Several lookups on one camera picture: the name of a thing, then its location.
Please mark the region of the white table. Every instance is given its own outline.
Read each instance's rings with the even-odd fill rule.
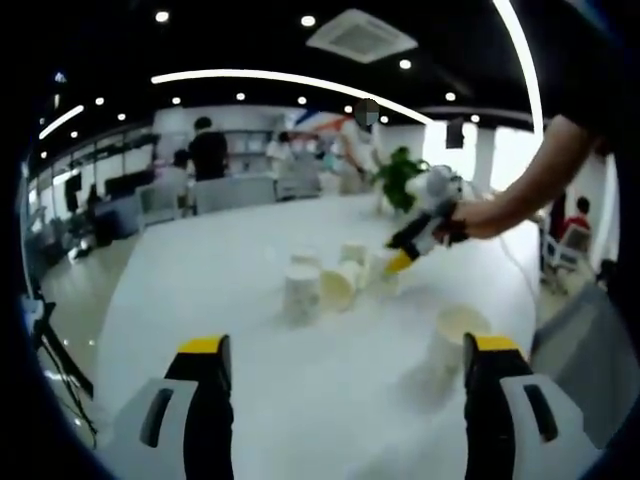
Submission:
[[[405,274],[397,298],[362,296],[343,315],[292,329],[278,316],[283,269],[299,246],[325,261],[394,227],[373,198],[326,197],[218,212],[150,227],[113,295],[99,343],[96,401],[113,416],[179,344],[232,338],[233,461],[239,480],[464,477],[464,392],[427,395],[438,311],[469,303],[525,351],[535,328],[537,227],[438,249]]]

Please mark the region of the person in white shirt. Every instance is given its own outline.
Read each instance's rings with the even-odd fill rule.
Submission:
[[[367,126],[351,120],[343,124],[340,138],[346,160],[340,172],[340,190],[344,195],[364,192],[371,176],[382,166],[380,126],[377,122]]]
[[[271,169],[278,177],[285,176],[291,171],[294,158],[287,132],[280,132],[277,139],[269,143],[267,146],[267,159],[271,164]]]
[[[189,174],[187,167],[189,165],[189,152],[186,150],[178,150],[173,157],[173,164],[163,167],[158,172],[157,183],[170,185],[175,189],[178,196],[178,206],[186,208],[187,194],[189,189]]]

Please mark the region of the air conditioning vent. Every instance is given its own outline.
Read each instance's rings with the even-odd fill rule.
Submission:
[[[372,63],[418,46],[413,38],[360,10],[347,10],[323,25],[307,46]]]

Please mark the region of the green plant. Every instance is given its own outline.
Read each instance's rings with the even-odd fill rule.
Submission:
[[[408,212],[415,198],[405,191],[406,183],[428,168],[423,160],[411,160],[407,147],[399,147],[391,154],[391,162],[378,170],[374,182],[382,181],[382,192],[395,210]]]

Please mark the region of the led light strip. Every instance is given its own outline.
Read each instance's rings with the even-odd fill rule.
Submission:
[[[151,77],[151,83],[157,85],[160,83],[176,82],[179,80],[193,80],[198,78],[256,78],[261,80],[278,80],[281,82],[299,83],[301,85],[309,85],[311,87],[324,88],[325,90],[333,90],[334,92],[343,93],[356,98],[371,98],[375,100],[381,107],[388,108],[395,112],[406,115],[417,122],[428,125],[433,120],[421,113],[404,107],[398,103],[387,100],[386,98],[367,93],[364,90],[347,87],[339,83],[320,80],[303,75],[293,75],[291,73],[269,72],[266,70],[239,70],[239,69],[215,69],[215,70],[195,70],[191,72],[168,73],[165,75],[157,75]]]
[[[540,87],[538,86],[536,68],[533,64],[533,56],[531,55],[527,38],[524,35],[524,30],[522,29],[522,25],[520,25],[520,21],[511,2],[509,0],[493,0],[493,4],[509,32],[513,47],[516,49],[516,55],[520,61],[520,67],[522,68],[524,81],[527,86],[529,104],[531,105],[533,134],[539,142],[542,142],[542,137],[544,136],[544,120],[542,117]]]
[[[76,115],[80,115],[82,112],[84,112],[84,105],[78,105],[77,107],[72,108],[67,113],[59,116],[53,122],[51,122],[49,125],[47,125],[47,127],[40,132],[40,134],[38,135],[38,138],[40,140],[42,140],[47,135],[49,135],[51,132],[53,132],[56,128],[59,128],[63,123],[68,122],[69,120],[71,120]]]

